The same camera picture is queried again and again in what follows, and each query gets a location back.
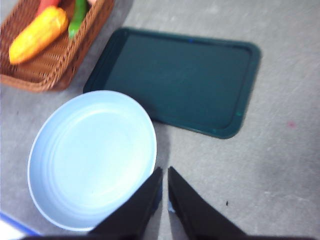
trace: dark green tray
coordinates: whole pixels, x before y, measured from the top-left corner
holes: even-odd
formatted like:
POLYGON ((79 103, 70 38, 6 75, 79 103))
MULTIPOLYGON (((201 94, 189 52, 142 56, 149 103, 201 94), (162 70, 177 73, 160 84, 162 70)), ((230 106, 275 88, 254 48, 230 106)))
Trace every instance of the dark green tray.
POLYGON ((121 28, 83 92, 121 92, 154 120, 227 139, 241 127, 259 59, 248 42, 121 28))

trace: plastic bowl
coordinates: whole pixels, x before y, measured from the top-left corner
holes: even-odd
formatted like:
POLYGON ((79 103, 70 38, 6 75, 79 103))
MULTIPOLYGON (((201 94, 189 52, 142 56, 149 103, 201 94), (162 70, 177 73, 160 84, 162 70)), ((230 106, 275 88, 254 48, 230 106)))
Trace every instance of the plastic bowl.
POLYGON ((51 223, 90 231, 154 170, 156 134, 146 111, 115 91, 93 91, 59 107, 28 159, 32 200, 51 223))

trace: floor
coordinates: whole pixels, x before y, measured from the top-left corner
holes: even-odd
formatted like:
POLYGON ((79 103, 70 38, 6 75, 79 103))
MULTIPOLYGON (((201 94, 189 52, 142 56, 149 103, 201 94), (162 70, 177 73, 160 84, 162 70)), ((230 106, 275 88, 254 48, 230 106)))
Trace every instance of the floor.
MULTIPOLYGON (((1 21, 16 2, 1 1, 1 21)), ((221 140, 154 122, 156 165, 174 166, 249 235, 320 238, 319 19, 318 0, 116 1, 68 89, 35 94, 1 85, 1 211, 41 234, 72 234, 34 206, 29 151, 49 115, 82 93, 111 33, 127 26, 260 47, 261 65, 239 133, 221 140)), ((168 213, 163 187, 144 239, 185 239, 179 219, 168 213)))

